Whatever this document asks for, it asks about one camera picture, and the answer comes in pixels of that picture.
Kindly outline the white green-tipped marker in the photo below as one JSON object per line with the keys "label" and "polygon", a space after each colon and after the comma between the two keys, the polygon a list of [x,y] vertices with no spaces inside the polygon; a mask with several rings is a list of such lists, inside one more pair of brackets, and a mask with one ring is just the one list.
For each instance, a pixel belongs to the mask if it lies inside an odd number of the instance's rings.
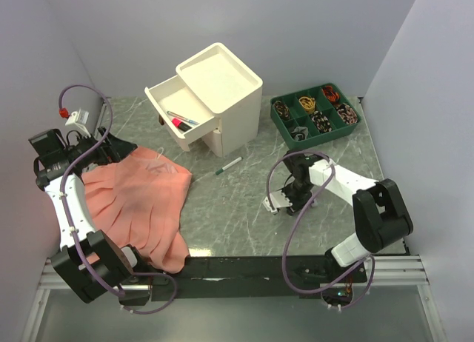
{"label": "white green-tipped marker", "polygon": [[238,158],[234,159],[233,161],[231,161],[230,163],[228,164],[225,164],[223,167],[219,168],[218,170],[215,171],[215,175],[220,175],[222,174],[223,172],[227,171],[229,168],[235,166],[237,163],[239,163],[240,161],[242,161],[242,157],[239,156]]}

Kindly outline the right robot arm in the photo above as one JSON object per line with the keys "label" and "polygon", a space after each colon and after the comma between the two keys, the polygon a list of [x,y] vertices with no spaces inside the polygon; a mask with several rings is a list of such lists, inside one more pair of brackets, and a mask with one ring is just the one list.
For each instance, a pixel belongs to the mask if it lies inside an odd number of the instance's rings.
{"label": "right robot arm", "polygon": [[288,152],[283,163],[293,182],[281,190],[289,201],[287,213],[301,219],[325,190],[353,209],[354,233],[328,249],[324,271],[331,281],[342,281],[351,266],[413,232],[413,222],[397,184],[377,181],[335,164],[324,154]]}

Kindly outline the blue long nib marker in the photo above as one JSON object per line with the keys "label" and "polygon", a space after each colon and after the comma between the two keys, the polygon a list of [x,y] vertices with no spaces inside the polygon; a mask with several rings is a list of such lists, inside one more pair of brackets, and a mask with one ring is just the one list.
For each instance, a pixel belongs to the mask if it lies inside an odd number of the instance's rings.
{"label": "blue long nib marker", "polygon": [[199,123],[198,123],[197,121],[194,121],[194,120],[192,120],[192,119],[190,119],[190,118],[186,118],[186,117],[184,117],[184,116],[182,116],[182,115],[179,115],[179,114],[177,114],[177,113],[174,113],[174,112],[172,112],[172,111],[167,110],[167,114],[168,114],[168,115],[171,115],[172,117],[177,118],[177,119],[179,119],[179,120],[181,120],[181,121],[185,121],[185,122],[187,122],[188,124],[192,124],[192,125],[196,125],[196,126],[199,125]]}

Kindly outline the white drawer organizer box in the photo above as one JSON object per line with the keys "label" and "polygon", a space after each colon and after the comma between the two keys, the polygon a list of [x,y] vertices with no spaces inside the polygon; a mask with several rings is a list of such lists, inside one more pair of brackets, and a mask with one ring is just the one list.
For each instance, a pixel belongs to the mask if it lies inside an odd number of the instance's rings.
{"label": "white drawer organizer box", "polygon": [[176,74],[217,121],[201,137],[215,155],[257,136],[263,81],[225,45],[211,44],[176,66]]}

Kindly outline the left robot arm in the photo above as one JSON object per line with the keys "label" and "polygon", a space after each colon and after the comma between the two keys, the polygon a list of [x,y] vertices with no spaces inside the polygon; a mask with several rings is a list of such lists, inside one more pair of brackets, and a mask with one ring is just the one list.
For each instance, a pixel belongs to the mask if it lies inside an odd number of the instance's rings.
{"label": "left robot arm", "polygon": [[61,131],[51,129],[30,138],[38,156],[33,162],[37,187],[48,194],[60,227],[59,251],[50,259],[55,272],[85,303],[106,291],[125,298],[121,284],[140,284],[148,266],[130,245],[119,248],[95,228],[85,198],[83,170],[124,160],[137,145],[100,128],[100,140],[80,135],[77,144],[65,142]]}

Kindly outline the pink black highlighter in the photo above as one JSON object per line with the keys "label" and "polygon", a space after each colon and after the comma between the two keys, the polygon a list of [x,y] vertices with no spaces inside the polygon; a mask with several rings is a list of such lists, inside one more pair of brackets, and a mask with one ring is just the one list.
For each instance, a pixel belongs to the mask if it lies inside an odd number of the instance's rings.
{"label": "pink black highlighter", "polygon": [[179,129],[183,133],[192,129],[192,127],[189,124],[187,124],[186,122],[182,121],[179,118],[173,118],[172,123],[177,129]]}

